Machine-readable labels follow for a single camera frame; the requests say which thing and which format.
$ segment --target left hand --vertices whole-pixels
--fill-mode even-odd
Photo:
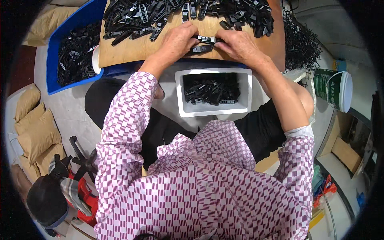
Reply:
[[[191,38],[198,34],[199,30],[190,21],[168,30],[161,47],[144,61],[139,71],[148,72],[159,79],[164,69],[175,63],[191,47],[199,43],[199,40]]]

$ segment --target hand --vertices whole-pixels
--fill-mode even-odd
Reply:
[[[225,41],[215,43],[215,47],[226,52],[234,60],[253,68],[266,55],[260,51],[251,36],[245,31],[219,29],[215,37]]]
[[[145,71],[159,79],[161,73],[183,57],[199,40],[191,38],[198,35],[199,30],[190,21],[168,30],[161,47],[143,63],[139,71]]]

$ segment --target wooden table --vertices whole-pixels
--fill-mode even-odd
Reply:
[[[273,34],[271,34],[270,37],[263,36],[261,38],[254,38],[253,30],[248,24],[246,24],[246,26],[242,28],[243,31],[247,31],[252,36],[260,50],[262,50],[266,55],[271,57],[273,62],[276,64],[277,68],[281,72],[283,72],[285,69],[285,36],[280,1],[269,0],[268,2],[272,9],[272,17],[275,20]],[[218,19],[215,17],[206,16],[202,21],[199,21],[197,19],[190,21],[198,27],[200,35],[210,37],[214,36],[217,30],[221,29],[221,26],[219,25],[219,22],[221,20],[225,21],[225,18]],[[103,39],[104,28],[102,27],[100,35],[99,67],[103,68],[115,64],[146,59],[149,55],[154,53],[160,47],[165,32],[167,32],[167,30],[170,28],[179,26],[180,24],[181,10],[172,13],[171,16],[169,16],[167,24],[165,25],[164,29],[154,42],[151,42],[149,40],[150,35],[146,35],[134,40],[130,40],[127,38],[116,46],[111,46],[111,43],[114,38],[108,40]],[[226,53],[215,48],[212,52],[190,57],[234,61]]]

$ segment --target red chair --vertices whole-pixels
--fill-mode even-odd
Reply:
[[[72,173],[71,170],[69,171],[69,173],[70,173],[69,178],[73,179],[74,174]],[[88,190],[87,183],[83,177],[79,180],[78,188],[79,188],[80,199],[82,199],[83,202],[89,206],[89,208],[91,209],[92,215],[87,216],[84,213],[82,213],[80,210],[78,210],[77,217],[94,227],[96,225],[96,212],[97,212],[97,209],[99,208],[99,197],[91,195],[91,191]],[[73,207],[73,205],[68,200],[67,202],[70,206]]]

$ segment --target sleeve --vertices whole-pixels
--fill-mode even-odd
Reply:
[[[313,178],[313,132],[310,125],[285,132],[287,141],[279,150],[280,166],[275,178],[279,180],[306,215],[311,217]]]
[[[133,180],[141,177],[141,135],[149,122],[149,111],[157,79],[146,72],[134,73],[111,102],[104,120],[101,140],[96,145],[99,170],[95,185],[99,192],[99,224],[117,206]]]

